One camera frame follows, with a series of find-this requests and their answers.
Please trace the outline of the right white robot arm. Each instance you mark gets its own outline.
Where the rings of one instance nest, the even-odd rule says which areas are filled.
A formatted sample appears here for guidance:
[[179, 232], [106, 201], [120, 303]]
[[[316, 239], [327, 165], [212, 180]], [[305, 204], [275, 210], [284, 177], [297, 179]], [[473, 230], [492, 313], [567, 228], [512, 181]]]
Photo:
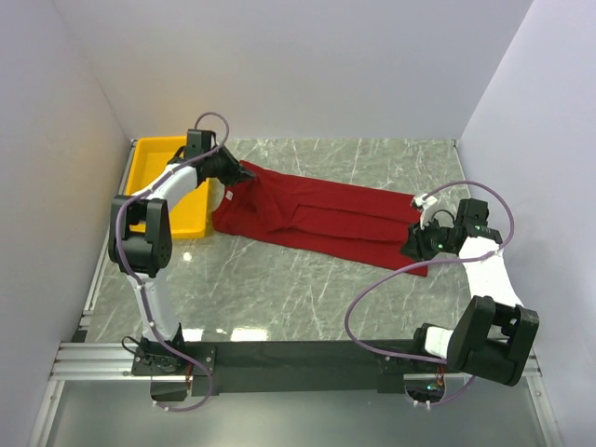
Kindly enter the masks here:
[[488, 225], [488, 204], [478, 199], [459, 202], [453, 224], [440, 225], [439, 201], [423, 194], [412, 206], [421, 212], [410, 225], [401, 253], [429, 261], [439, 253], [464, 262], [471, 299], [453, 330], [425, 323], [414, 333], [415, 349], [446, 361], [455, 371], [506, 386], [520, 381], [529, 358], [539, 316], [523, 306], [505, 267], [500, 233]]

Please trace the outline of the yellow plastic tray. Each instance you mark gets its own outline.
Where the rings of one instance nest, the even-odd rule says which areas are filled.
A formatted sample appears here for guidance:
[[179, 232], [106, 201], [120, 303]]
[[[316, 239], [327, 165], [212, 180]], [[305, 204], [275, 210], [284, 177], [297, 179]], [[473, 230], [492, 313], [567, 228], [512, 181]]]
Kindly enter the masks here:
[[156, 187], [155, 182], [166, 171], [176, 151], [186, 145], [184, 136], [147, 137], [136, 143], [125, 189], [127, 196], [146, 189], [150, 198], [167, 201], [171, 236], [174, 238], [201, 238], [207, 228], [210, 182], [196, 183], [195, 171], [183, 168]]

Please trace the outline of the red t shirt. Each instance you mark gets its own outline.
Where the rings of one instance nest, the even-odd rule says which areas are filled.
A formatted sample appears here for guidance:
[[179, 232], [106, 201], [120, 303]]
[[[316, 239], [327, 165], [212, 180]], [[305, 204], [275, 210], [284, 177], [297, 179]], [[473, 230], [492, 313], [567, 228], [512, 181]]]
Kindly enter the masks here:
[[413, 263], [401, 252], [420, 219], [412, 196], [243, 165], [255, 177], [225, 188], [216, 231], [389, 270]]

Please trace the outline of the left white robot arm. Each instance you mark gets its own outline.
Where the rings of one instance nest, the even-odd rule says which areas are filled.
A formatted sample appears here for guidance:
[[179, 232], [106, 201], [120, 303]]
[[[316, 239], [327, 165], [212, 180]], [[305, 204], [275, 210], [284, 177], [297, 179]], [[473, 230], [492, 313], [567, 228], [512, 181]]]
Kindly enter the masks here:
[[205, 181], [230, 186], [255, 178], [217, 140], [212, 130], [189, 129], [186, 141], [164, 170], [131, 195], [115, 196], [111, 205], [108, 254], [134, 290], [142, 315], [142, 339], [136, 357], [164, 373], [209, 367], [187, 350], [182, 324], [175, 316], [166, 268], [172, 257], [169, 214]]

